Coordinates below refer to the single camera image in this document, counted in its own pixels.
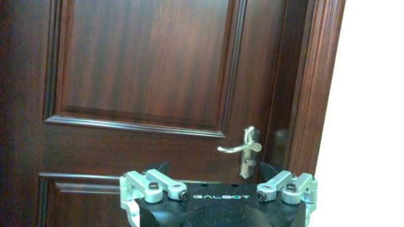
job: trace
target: raised door panel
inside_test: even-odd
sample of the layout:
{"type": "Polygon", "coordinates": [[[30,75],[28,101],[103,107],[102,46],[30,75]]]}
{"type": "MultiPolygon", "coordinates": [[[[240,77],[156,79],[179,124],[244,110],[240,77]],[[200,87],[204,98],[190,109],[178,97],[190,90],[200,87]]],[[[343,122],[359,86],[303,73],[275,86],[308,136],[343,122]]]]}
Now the raised door panel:
{"type": "Polygon", "coordinates": [[[46,122],[224,137],[239,3],[55,0],[46,122]]]}

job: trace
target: door frame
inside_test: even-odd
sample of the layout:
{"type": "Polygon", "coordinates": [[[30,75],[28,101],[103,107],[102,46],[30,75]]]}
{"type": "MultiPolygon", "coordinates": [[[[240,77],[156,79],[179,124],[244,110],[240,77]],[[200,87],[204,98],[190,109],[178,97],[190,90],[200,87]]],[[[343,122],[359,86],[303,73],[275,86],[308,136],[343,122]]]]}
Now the door frame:
{"type": "MultiPolygon", "coordinates": [[[[274,140],[278,134],[286,133],[286,138],[280,136],[284,141],[280,151],[283,158],[274,158],[276,151],[266,146],[263,160],[280,164],[296,174],[316,172],[344,4],[346,0],[310,0],[288,130],[282,132],[271,129],[271,122],[279,118],[276,114],[270,118],[266,144],[276,144],[274,140]]],[[[278,75],[275,86],[284,83],[283,76],[284,74],[278,75]]]]}

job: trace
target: door handle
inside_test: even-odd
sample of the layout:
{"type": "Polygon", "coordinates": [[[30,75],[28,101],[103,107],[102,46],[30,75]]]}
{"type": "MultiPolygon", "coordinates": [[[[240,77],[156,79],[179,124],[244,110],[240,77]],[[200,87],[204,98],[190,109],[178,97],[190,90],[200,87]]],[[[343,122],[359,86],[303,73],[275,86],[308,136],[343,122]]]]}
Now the door handle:
{"type": "Polygon", "coordinates": [[[244,129],[244,144],[232,147],[224,148],[218,147],[218,150],[223,153],[232,154],[243,151],[242,153],[242,161],[240,161],[240,176],[244,179],[248,179],[254,175],[256,162],[256,155],[262,151],[262,144],[258,142],[260,139],[260,131],[250,126],[244,129]]]}
{"type": "Polygon", "coordinates": [[[260,152],[262,151],[262,144],[258,142],[250,142],[250,143],[244,143],[243,145],[234,147],[234,148],[224,148],[224,147],[218,147],[218,150],[223,153],[236,153],[239,151],[243,151],[246,149],[254,150],[255,152],[260,152]]]}

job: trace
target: white wall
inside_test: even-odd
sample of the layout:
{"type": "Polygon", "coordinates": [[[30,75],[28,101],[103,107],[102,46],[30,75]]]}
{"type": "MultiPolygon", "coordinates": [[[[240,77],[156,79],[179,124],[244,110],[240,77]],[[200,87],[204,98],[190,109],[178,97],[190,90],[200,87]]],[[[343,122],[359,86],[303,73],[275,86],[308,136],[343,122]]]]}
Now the white wall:
{"type": "Polygon", "coordinates": [[[312,227],[404,227],[403,153],[404,1],[348,0],[312,227]]]}

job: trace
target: silver metal bracket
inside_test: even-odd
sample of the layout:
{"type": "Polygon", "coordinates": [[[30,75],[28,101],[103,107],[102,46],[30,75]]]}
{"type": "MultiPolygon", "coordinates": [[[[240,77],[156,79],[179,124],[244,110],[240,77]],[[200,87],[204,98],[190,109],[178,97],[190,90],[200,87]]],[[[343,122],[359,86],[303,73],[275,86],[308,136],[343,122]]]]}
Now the silver metal bracket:
{"type": "Polygon", "coordinates": [[[127,211],[132,227],[140,226],[140,207],[136,199],[144,198],[147,203],[163,200],[163,189],[159,183],[151,182],[144,175],[131,171],[119,178],[120,207],[127,211]]]}
{"type": "Polygon", "coordinates": [[[232,147],[224,148],[218,147],[218,150],[223,153],[236,153],[243,151],[242,153],[242,161],[240,161],[240,176],[244,179],[248,179],[254,175],[256,162],[256,155],[258,152],[262,151],[262,144],[258,142],[260,139],[260,131],[254,127],[250,126],[244,129],[244,144],[232,147]]]}
{"type": "Polygon", "coordinates": [[[258,185],[258,199],[262,202],[276,200],[276,194],[282,188],[292,182],[292,173],[282,171],[268,182],[258,185]]]}
{"type": "Polygon", "coordinates": [[[274,201],[278,192],[282,193],[283,202],[291,205],[306,203],[306,226],[316,210],[318,180],[311,174],[303,173],[295,177],[290,171],[282,171],[268,182],[258,185],[258,199],[262,202],[274,201]]]}
{"type": "Polygon", "coordinates": [[[151,169],[146,172],[146,178],[150,181],[158,182],[167,191],[167,195],[172,200],[184,201],[188,198],[187,185],[183,182],[172,180],[168,176],[160,173],[158,170],[151,169]]]}

